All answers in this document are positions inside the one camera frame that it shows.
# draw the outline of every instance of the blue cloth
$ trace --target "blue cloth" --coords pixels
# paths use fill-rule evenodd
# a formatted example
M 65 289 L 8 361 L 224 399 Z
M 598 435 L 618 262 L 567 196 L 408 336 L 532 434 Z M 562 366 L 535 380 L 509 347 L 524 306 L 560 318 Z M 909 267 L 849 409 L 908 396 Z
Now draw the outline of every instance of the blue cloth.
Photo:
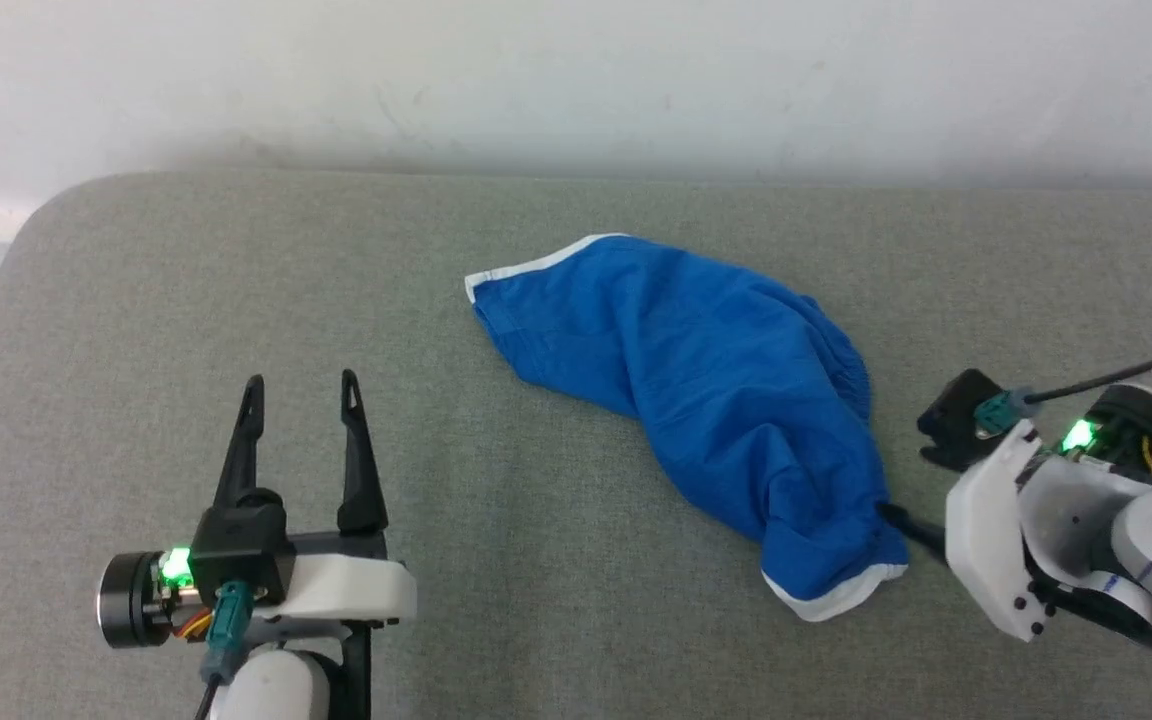
M 764 578 L 804 619 L 904 570 L 874 510 L 867 373 L 810 297 L 630 236 L 465 281 L 520 378 L 639 419 L 682 495 L 761 543 Z

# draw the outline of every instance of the yellow wire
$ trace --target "yellow wire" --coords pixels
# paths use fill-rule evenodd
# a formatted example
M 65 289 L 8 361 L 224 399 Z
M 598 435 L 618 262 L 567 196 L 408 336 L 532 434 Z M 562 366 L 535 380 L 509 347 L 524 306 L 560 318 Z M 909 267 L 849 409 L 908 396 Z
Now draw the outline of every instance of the yellow wire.
M 191 637 L 191 635 L 199 632 L 200 630 L 206 630 L 207 626 L 211 626 L 211 612 L 202 617 L 198 617 L 192 623 L 184 626 L 184 628 L 180 630 L 180 637 Z
M 1152 473 L 1152 452 L 1149 450 L 1149 435 L 1140 437 L 1140 455 L 1144 457 L 1144 464 L 1149 468 L 1149 472 Z

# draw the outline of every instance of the robotic arm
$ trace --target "robotic arm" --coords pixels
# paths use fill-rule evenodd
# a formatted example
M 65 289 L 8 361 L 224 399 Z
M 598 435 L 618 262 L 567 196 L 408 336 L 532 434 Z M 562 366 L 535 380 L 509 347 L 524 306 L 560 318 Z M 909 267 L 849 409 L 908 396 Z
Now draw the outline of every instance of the robotic arm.
M 1152 389 L 1111 384 L 1151 369 L 1037 395 L 968 370 L 919 418 L 933 442 L 923 456 L 963 471 L 945 526 L 879 510 L 946 562 L 1002 632 L 1033 641 L 1066 611 L 1152 651 Z M 1044 446 L 1028 418 L 1038 402 L 1104 384 L 1064 439 Z
M 371 632 L 416 616 L 416 578 L 385 547 L 389 518 L 358 379 L 342 373 L 346 470 L 335 532 L 288 536 L 282 498 L 257 487 L 264 396 L 264 379 L 251 378 L 194 540 L 114 556 L 96 617 L 115 649 L 161 646 L 172 637 L 206 643 L 197 720 L 365 719 Z M 302 638 L 338 639 L 342 661 L 283 650 Z

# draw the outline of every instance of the garment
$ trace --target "garment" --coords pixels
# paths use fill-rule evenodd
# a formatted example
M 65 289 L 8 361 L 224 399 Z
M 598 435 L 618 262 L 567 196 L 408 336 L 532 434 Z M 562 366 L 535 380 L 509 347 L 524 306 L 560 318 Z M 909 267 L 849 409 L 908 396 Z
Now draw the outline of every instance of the garment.
M 624 234 L 465 278 L 528 382 L 637 418 L 687 500 L 761 543 L 763 577 L 826 620 L 904 573 L 879 520 L 861 356 L 810 297 Z

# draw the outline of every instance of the white hem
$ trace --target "white hem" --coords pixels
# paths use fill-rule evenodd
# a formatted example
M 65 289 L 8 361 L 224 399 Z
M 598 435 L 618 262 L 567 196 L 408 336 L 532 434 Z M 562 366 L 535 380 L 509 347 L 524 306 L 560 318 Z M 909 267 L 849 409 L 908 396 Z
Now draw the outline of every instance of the white hem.
M 624 233 L 609 232 L 604 234 L 588 234 L 588 236 L 573 242 L 568 247 L 563 247 L 562 250 L 556 252 L 550 252 L 545 255 L 544 258 L 538 258 L 526 263 L 521 263 L 517 265 L 509 265 L 508 268 L 497 268 L 497 270 L 484 270 L 482 273 L 473 273 L 472 275 L 465 275 L 465 295 L 470 296 L 470 302 L 473 300 L 473 288 L 480 286 L 487 281 L 503 281 L 505 278 L 513 278 L 513 275 L 521 275 L 522 273 L 530 273 L 532 270 L 545 270 L 552 268 L 552 266 L 562 263 L 573 255 L 576 255 L 581 250 L 585 250 L 597 240 L 602 240 L 604 237 L 622 237 Z
M 796 612 L 797 616 L 803 617 L 809 623 L 820 623 L 823 620 L 844 614 L 844 612 L 861 605 L 865 598 L 873 594 L 879 583 L 882 583 L 884 579 L 901 577 L 905 574 L 905 568 L 909 568 L 909 564 L 871 564 L 855 578 L 838 583 L 832 591 L 814 600 L 799 600 L 799 598 L 791 597 L 790 593 L 785 592 L 785 588 L 768 578 L 766 573 L 763 574 L 763 578 L 771 585 L 772 592 L 781 598 L 781 602 L 790 606 L 790 611 Z

